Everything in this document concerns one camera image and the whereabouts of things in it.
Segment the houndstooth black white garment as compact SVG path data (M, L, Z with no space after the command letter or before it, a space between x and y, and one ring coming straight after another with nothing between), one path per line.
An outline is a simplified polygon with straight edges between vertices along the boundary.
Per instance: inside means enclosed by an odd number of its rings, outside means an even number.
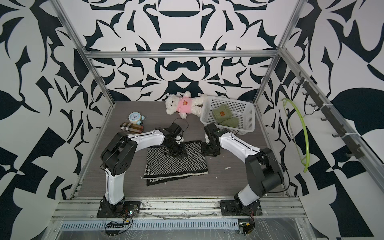
M147 186L186 179L209 173L206 157L202 154L202 142L184 144L184 155L172 157L163 146L150 147L143 179Z

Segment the green knitted scarf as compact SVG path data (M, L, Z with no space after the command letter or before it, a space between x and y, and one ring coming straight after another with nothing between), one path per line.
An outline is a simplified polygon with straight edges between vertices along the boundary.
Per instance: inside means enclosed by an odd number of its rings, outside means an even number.
M220 125L230 128L237 128L239 126L239 120L236 117L231 117L227 120L222 121Z
M213 110L213 117L220 124L222 121L233 117L233 114L227 105L221 104Z

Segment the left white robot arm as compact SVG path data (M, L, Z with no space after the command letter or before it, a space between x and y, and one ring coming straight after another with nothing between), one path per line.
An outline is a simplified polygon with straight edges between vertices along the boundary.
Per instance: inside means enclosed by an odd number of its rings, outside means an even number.
M106 193L102 198L97 218L123 218L138 212L140 201L126 201L125 172L131 166L135 153L154 146L163 146L173 157L183 154L183 134L168 129L153 130L138 135L117 133L101 154L101 169L106 173Z

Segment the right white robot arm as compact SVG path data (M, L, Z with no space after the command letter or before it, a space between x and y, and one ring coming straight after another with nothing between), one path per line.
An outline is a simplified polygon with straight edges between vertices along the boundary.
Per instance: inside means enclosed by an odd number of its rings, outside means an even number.
M260 149L238 138L227 129L219 129L214 123L204 127L206 142L202 143L204 156L217 157L221 150L231 152L246 166L248 184L235 194L233 200L222 200L223 216L261 216L260 198L284 183L280 163L269 148Z

